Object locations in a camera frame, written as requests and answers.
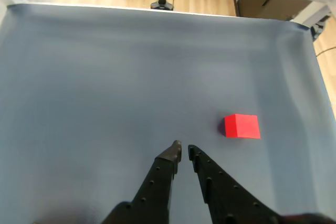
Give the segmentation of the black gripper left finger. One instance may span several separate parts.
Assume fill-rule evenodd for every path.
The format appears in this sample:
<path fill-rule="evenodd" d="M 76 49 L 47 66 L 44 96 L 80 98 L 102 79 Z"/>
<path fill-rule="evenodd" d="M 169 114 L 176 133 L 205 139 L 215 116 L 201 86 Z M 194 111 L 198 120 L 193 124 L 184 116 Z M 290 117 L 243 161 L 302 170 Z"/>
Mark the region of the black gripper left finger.
<path fill-rule="evenodd" d="M 159 154 L 132 201 L 116 205 L 103 223 L 169 223 L 172 181 L 182 157 L 176 140 Z"/>

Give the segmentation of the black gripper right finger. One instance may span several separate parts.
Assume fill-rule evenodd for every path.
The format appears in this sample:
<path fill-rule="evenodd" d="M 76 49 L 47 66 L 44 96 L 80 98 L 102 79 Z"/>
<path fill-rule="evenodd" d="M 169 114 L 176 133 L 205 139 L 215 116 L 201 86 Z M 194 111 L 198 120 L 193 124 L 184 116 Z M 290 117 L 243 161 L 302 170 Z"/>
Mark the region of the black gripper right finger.
<path fill-rule="evenodd" d="M 204 202 L 213 223 L 282 223 L 282 217 L 261 203 L 203 150 L 188 146 Z"/>

